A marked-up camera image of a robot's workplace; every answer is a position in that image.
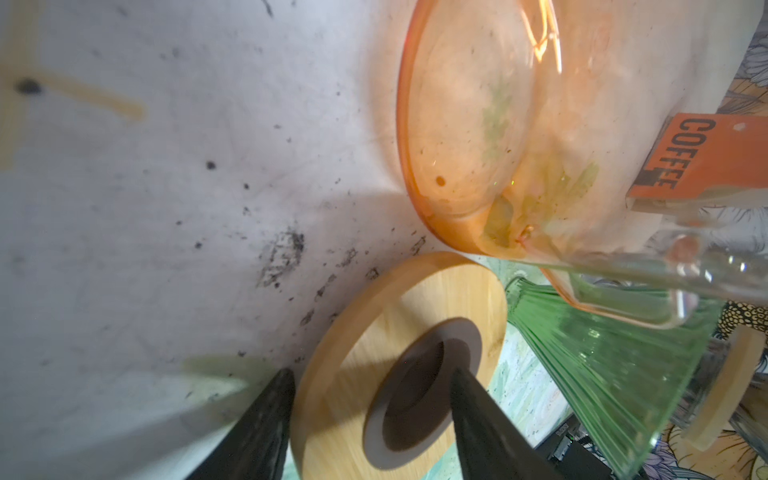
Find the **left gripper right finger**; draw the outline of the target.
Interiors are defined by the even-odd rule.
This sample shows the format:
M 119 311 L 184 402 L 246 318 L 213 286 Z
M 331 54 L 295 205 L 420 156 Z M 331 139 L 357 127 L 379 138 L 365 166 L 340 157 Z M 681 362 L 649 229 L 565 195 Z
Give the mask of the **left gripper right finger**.
M 450 405 L 464 479 L 546 480 L 562 475 L 515 428 L 469 370 L 452 374 Z

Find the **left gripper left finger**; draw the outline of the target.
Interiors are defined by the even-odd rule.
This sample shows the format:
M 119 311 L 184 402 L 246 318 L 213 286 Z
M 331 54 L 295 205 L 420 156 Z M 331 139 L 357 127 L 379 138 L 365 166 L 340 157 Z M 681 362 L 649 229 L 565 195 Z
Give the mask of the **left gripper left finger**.
M 290 438 L 295 376 L 283 368 L 190 479 L 280 479 Z

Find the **orange glass carafe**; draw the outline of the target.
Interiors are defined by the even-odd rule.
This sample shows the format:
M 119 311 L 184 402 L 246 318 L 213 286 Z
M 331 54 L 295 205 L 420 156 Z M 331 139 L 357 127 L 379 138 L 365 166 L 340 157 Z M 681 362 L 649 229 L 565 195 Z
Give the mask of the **orange glass carafe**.
M 719 107 L 760 1 L 420 1 L 396 136 L 411 201 L 447 245 L 538 267 L 571 306 L 649 328 L 701 297 L 763 305 L 767 258 L 714 243 L 709 207 L 626 194 L 667 121 Z

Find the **orange coffee filter pack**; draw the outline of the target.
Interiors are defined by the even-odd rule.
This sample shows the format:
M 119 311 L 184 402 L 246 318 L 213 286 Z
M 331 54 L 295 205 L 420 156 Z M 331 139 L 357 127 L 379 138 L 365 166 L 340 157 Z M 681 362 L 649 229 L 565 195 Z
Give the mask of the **orange coffee filter pack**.
M 671 117 L 626 194 L 648 213 L 767 205 L 767 119 L 679 113 Z

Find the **green glass dripper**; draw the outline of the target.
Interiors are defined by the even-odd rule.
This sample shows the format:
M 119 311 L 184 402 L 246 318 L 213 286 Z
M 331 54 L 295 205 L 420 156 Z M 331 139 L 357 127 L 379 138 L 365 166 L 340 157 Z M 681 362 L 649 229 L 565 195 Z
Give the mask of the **green glass dripper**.
M 523 277 L 508 284 L 507 299 L 509 322 L 614 474 L 633 478 L 689 385 L 723 301 L 704 298 L 685 324 L 654 330 L 576 309 Z

